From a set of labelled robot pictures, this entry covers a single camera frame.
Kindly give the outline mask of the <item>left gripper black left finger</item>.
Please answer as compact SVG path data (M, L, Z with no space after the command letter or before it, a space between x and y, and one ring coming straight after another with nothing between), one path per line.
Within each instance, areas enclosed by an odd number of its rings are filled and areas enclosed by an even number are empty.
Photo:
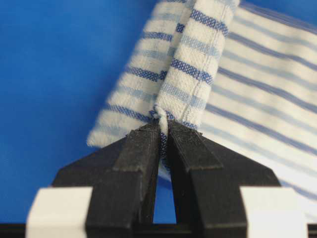
M152 224L160 129L149 123L58 171L53 187L93 188L85 222L89 238L131 238Z

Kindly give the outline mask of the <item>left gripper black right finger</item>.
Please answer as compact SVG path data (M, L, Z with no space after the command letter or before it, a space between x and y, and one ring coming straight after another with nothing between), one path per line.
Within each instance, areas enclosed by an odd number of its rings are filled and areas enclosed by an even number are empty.
M174 120L168 123L167 159L176 220L195 238L246 237L240 187L280 186L270 168Z

